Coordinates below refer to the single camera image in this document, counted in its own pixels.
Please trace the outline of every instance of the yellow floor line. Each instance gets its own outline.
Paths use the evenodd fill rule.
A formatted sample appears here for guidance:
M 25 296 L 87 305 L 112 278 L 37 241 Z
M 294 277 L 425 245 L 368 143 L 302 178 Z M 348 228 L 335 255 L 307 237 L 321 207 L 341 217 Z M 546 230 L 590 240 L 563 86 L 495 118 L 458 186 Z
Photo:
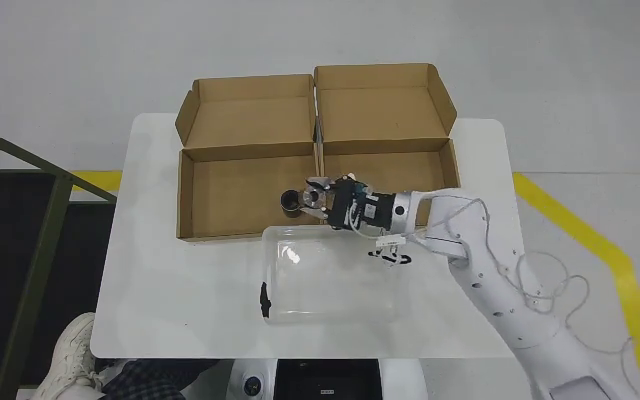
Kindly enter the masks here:
M 118 190 L 120 188 L 122 171 L 71 171 L 71 173 L 107 191 Z M 74 186 L 73 190 L 82 189 Z
M 636 343 L 636 361 L 640 365 L 640 288 L 631 257 L 524 175 L 514 173 L 513 184 L 516 193 L 529 205 L 609 266 L 627 328 Z

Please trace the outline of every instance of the cardboard box lid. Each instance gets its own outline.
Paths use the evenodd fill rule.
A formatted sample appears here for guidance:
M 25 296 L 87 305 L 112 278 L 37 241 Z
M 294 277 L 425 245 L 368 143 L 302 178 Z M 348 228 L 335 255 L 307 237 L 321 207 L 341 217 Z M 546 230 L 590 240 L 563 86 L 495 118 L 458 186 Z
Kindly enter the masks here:
M 413 146 L 420 139 L 446 139 L 457 116 L 431 64 L 322 66 L 315 69 L 315 83 L 329 152 L 338 142 L 352 142 L 350 151 L 362 152 L 372 140 Z
M 314 124 L 311 75 L 196 80 L 175 123 L 185 149 L 288 143 L 304 144 L 305 151 Z

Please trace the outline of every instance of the white tabletop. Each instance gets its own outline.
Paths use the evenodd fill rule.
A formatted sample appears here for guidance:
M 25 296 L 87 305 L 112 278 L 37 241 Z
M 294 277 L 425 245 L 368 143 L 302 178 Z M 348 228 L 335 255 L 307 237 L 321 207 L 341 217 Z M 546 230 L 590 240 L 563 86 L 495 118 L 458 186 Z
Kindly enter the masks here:
M 175 237 L 175 114 L 131 129 L 94 323 L 103 358 L 477 358 L 511 352 L 450 276 L 443 257 L 409 248 L 411 307 L 390 324 L 264 322 L 260 239 Z M 502 125 L 459 119 L 451 133 L 462 187 L 487 202 L 492 238 L 524 250 Z M 499 254 L 509 257 L 510 254 Z

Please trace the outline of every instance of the cardboard box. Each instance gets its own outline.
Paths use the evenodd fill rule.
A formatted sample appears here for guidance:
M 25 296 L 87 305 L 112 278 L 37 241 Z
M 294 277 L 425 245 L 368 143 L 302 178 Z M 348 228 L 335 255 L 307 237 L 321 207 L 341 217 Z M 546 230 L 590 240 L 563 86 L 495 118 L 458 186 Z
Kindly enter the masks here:
M 449 139 L 457 113 L 433 65 L 317 67 L 315 84 L 321 174 L 352 172 L 385 193 L 460 186 Z
M 353 172 L 376 191 L 458 187 L 456 110 L 430 64 L 327 66 L 311 75 L 201 79 L 176 119 L 177 236 L 259 235 L 287 218 L 280 195 Z M 419 211 L 425 224 L 428 205 Z
M 177 237 L 261 234 L 287 218 L 280 195 L 318 174 L 311 75 L 201 79 L 176 119 L 180 152 Z

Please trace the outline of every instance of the clear plastic container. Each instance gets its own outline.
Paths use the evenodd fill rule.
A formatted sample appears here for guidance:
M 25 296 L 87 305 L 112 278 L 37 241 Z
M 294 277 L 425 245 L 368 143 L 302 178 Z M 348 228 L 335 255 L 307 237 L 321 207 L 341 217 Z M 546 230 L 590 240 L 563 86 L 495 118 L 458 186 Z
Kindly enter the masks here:
M 398 274 L 375 242 L 329 226 L 269 227 L 262 234 L 268 323 L 393 321 Z

